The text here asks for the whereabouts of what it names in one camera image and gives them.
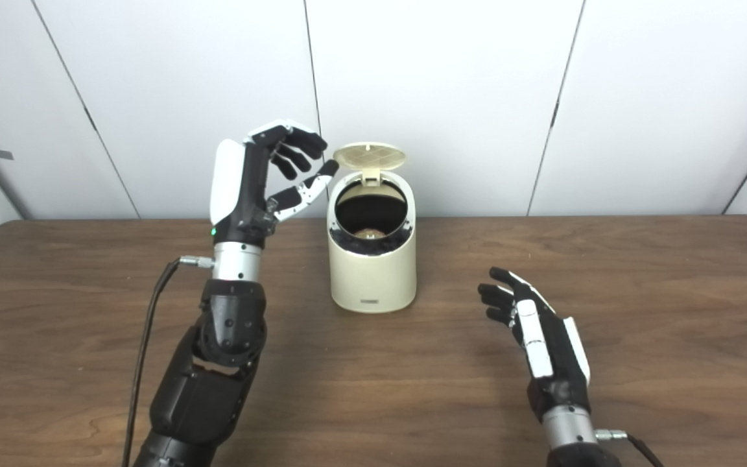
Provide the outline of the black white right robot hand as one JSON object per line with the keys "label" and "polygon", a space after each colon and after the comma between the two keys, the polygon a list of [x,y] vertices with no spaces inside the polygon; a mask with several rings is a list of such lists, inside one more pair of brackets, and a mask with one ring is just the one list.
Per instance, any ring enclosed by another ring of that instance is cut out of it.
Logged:
{"label": "black white right robot hand", "polygon": [[486,316],[510,329],[527,356],[528,404],[540,422],[558,406],[592,411],[590,367],[572,317],[561,317],[535,286],[510,270],[492,267],[494,283],[478,293]]}

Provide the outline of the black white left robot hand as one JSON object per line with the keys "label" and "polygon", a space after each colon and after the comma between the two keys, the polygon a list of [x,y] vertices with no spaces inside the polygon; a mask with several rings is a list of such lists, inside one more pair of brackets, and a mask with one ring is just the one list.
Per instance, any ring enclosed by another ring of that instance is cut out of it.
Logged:
{"label": "black white left robot hand", "polygon": [[326,191],[340,166],[327,160],[319,171],[267,196],[270,166],[294,182],[312,169],[328,148],[322,136],[291,119],[252,130],[243,142],[217,146],[209,204],[211,237],[219,243],[264,247],[276,226],[308,209]]}

